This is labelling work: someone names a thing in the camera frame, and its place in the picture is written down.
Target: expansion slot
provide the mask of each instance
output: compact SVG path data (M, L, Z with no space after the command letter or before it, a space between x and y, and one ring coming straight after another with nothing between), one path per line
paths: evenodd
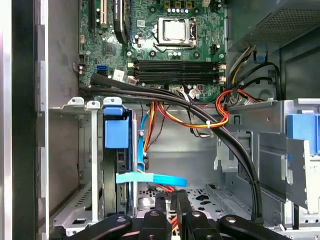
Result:
M213 83L216 74L194 72L139 72L137 78L145 84L206 84Z
M100 6L100 23L101 27L103 29L106 29L108 27L108 9L107 9L107 0L101 0L101 6Z
M89 31L95 33L96 30L96 0L88 1L89 8Z
M215 72L214 62L137 60L135 67L141 72Z

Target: sata port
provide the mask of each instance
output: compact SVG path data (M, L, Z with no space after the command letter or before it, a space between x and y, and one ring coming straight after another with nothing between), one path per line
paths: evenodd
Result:
M96 71L96 73L100 75L107 75L107 71Z
M95 68L97 71L107 71L108 66L107 65L97 65Z

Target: black ram slot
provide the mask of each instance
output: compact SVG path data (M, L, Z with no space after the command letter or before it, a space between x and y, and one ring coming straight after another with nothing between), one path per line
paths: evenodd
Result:
M96 0L89 0L89 31L95 33L96 30Z
M213 83L214 74L191 73L191 72L139 72L137 75L140 83L145 84L205 84Z
M142 61L138 60L136 67L139 72L215 72L214 62L194 61Z

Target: ventilation grille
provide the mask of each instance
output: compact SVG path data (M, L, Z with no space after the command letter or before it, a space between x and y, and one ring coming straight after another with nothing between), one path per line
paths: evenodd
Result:
M249 45L283 45L320 24L320 10L282 9L244 38Z
M88 197L88 195L91 193L92 187L88 189L88 191L85 192L85 194L80 198L80 200L76 203L75 207L79 207Z

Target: green circuit board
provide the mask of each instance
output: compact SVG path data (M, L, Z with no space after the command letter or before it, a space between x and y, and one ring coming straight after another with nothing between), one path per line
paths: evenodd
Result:
M97 65L108 67L107 76L113 76L115 70L124 72L123 81L127 81L130 71L128 64L134 59L155 61L192 61L192 62L225 62L225 10L212 11L202 7L202 0L166 1L166 0L128 0L127 10L130 18L130 34L128 45L118 42L114 32L114 3L107 0L107 27L95 27L90 31L90 0L80 0L79 54L80 63L85 63L85 70L79 75L79 81L89 85L90 77L95 73ZM95 7L101 6L101 0L95 0ZM159 49L155 47L153 29L159 18L195 18L197 45L193 49ZM215 54L211 52L213 44L220 48ZM220 93L217 83L203 84L200 100L214 99Z

